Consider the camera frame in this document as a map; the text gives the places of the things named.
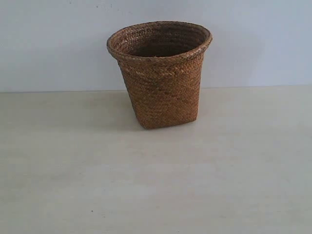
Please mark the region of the brown woven wicker basket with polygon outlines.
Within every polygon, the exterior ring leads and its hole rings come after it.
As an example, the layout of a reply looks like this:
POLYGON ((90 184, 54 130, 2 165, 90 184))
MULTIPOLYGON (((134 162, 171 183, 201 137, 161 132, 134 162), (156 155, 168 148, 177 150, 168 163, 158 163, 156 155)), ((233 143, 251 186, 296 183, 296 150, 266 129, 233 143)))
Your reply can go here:
POLYGON ((202 64, 212 39, 205 27, 179 21, 132 25, 107 39, 142 127, 196 120, 202 64))

